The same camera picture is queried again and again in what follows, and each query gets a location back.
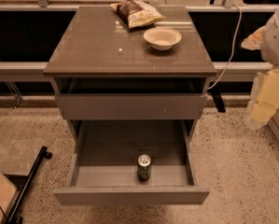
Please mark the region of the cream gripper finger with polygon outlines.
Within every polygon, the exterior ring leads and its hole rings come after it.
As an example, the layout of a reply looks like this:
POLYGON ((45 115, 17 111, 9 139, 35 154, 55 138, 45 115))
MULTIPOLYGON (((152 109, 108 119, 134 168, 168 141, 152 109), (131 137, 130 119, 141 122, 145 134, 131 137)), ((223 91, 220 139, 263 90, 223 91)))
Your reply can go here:
POLYGON ((267 73, 258 72, 253 81, 244 124, 251 130, 266 125, 279 109, 279 67, 267 73))
POLYGON ((265 31, 265 27, 258 28, 253 34, 249 35, 241 43, 243 49, 256 50, 261 48, 262 35, 265 31))

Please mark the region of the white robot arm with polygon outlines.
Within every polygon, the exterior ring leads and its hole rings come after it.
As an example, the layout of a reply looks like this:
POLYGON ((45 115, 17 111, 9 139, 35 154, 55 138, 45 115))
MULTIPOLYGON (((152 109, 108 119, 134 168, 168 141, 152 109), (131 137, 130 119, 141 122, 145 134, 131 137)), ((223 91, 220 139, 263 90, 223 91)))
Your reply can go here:
POLYGON ((279 109, 279 9, 241 47, 259 49, 262 60, 272 65, 267 73, 258 72, 255 76, 245 111, 244 124, 256 130, 266 125, 279 109))

